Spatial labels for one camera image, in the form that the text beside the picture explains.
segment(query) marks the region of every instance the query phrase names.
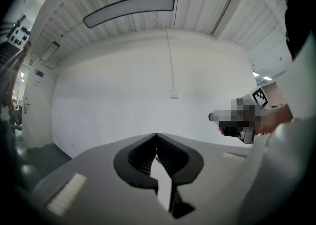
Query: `corrugated ceiling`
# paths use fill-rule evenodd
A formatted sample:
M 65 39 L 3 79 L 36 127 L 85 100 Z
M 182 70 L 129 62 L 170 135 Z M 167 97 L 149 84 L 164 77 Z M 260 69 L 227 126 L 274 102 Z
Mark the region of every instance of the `corrugated ceiling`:
M 120 34 L 149 29 L 161 29 L 151 13 L 120 17 L 92 29 L 83 18 L 88 14 L 121 0 L 64 0 L 50 16 L 40 33 L 32 58 L 41 58 L 53 41 L 61 47 L 49 58 L 46 66 L 58 67 L 79 50 L 97 41 Z M 230 0 L 175 0 L 173 12 L 153 13 L 169 29 L 183 29 L 212 34 Z M 287 6 L 283 0 L 273 0 L 284 17 Z M 248 0 L 225 39 L 240 45 L 260 74 L 275 76 L 286 70 L 291 57 L 286 47 L 285 32 L 262 0 Z

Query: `ceiling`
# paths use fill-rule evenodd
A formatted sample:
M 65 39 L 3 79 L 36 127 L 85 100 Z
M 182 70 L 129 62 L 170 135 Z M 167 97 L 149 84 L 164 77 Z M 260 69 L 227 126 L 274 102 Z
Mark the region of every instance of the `ceiling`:
M 151 13 L 120 17 L 92 29 L 83 18 L 121 0 L 47 0 L 36 19 L 30 40 L 31 59 L 41 58 L 53 41 L 61 47 L 43 64 L 54 69 L 72 53 L 97 41 L 141 30 L 161 29 Z M 173 12 L 154 15 L 169 29 L 183 29 L 212 35 L 232 0 L 175 0 Z M 223 39 L 240 45 L 252 68 L 262 77 L 282 74 L 291 64 L 286 47 L 283 0 L 247 0 L 230 20 Z

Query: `white wall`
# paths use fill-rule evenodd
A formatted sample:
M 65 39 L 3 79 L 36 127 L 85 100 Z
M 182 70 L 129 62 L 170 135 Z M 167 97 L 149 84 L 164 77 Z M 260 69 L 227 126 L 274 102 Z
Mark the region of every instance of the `white wall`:
M 22 14 L 24 14 L 32 24 L 40 11 L 40 6 L 34 0 L 25 0 Z
M 13 90 L 19 91 L 20 90 L 20 83 L 15 82 Z
M 243 145 L 222 136 L 208 114 L 256 87 L 242 49 L 211 36 L 169 31 L 179 99 L 163 31 L 107 39 L 70 56 L 60 69 L 52 107 L 54 142 L 74 157 L 135 135 L 165 132 Z
M 7 13 L 3 17 L 3 21 L 15 23 L 21 17 L 23 11 L 23 0 L 14 0 L 9 7 Z

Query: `wall outlet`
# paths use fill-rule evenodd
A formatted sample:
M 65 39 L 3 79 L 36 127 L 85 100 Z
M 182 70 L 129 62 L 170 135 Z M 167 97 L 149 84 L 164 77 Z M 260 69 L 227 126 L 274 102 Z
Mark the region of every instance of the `wall outlet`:
M 177 90 L 172 90 L 171 98 L 179 98 L 179 92 Z

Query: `door handle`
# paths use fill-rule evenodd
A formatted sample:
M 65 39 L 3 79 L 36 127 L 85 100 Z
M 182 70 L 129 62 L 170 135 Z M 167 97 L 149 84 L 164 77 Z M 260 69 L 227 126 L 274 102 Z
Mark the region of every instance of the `door handle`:
M 23 106 L 24 106 L 24 113 L 26 114 L 28 112 L 28 106 L 29 106 L 29 99 L 27 97 L 24 98 L 24 103 L 23 103 Z

